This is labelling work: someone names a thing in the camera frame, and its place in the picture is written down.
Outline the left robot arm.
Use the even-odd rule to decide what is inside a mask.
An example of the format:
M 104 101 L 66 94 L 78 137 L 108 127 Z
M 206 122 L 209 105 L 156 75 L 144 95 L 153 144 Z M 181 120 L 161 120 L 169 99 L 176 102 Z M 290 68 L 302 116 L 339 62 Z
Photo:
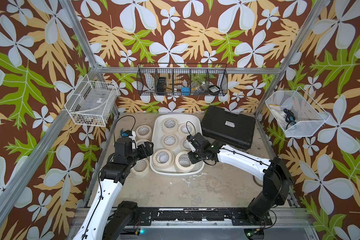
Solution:
M 114 149 L 98 176 L 94 203 L 74 240 L 116 240 L 128 224 L 138 220 L 138 205 L 135 202 L 124 201 L 112 217 L 110 214 L 131 169 L 138 161 L 154 154 L 154 144 L 143 142 L 138 145 L 131 138 L 119 138 L 114 143 Z

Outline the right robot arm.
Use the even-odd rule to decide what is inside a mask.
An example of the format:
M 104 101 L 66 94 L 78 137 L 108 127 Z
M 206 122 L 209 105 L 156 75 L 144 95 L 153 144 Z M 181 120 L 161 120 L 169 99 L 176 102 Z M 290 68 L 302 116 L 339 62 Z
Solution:
M 283 160 L 252 156 L 219 141 L 210 143 L 200 133 L 187 136 L 191 148 L 191 163 L 213 161 L 234 166 L 263 182 L 262 191 L 246 208 L 244 220 L 257 225 L 264 223 L 266 214 L 274 206 L 284 205 L 294 179 Z

